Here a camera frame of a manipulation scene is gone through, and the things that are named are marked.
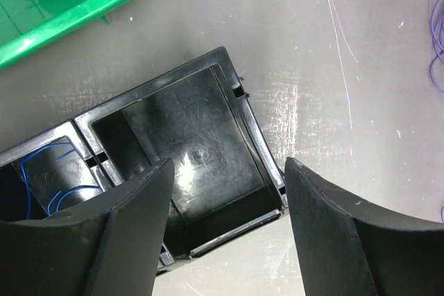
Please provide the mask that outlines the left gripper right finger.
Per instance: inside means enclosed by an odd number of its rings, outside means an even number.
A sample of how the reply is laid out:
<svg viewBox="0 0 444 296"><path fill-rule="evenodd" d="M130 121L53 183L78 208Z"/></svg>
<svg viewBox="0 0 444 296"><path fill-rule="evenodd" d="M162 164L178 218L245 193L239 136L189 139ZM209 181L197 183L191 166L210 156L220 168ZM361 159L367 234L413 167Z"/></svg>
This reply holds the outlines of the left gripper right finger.
<svg viewBox="0 0 444 296"><path fill-rule="evenodd" d="M443 225L383 208L292 157L284 168L307 295L442 295Z"/></svg>

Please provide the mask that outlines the black two-compartment tray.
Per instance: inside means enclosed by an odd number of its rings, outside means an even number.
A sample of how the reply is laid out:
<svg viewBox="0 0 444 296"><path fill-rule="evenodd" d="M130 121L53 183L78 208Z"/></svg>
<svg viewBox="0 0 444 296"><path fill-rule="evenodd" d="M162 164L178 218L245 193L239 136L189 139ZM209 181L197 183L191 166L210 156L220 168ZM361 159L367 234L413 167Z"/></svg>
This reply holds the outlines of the black two-compartment tray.
<svg viewBox="0 0 444 296"><path fill-rule="evenodd" d="M174 182L157 273L281 218L282 171L219 47L1 153L1 219L46 218L163 159Z"/></svg>

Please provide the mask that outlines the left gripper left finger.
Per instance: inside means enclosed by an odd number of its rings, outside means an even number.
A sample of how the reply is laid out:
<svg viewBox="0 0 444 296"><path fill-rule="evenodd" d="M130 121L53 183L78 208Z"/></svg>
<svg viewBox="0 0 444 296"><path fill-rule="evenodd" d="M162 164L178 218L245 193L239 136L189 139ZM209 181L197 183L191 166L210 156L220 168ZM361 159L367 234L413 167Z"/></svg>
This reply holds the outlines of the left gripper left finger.
<svg viewBox="0 0 444 296"><path fill-rule="evenodd" d="M42 220L1 223L2 295L150 295L167 223L174 165Z"/></svg>

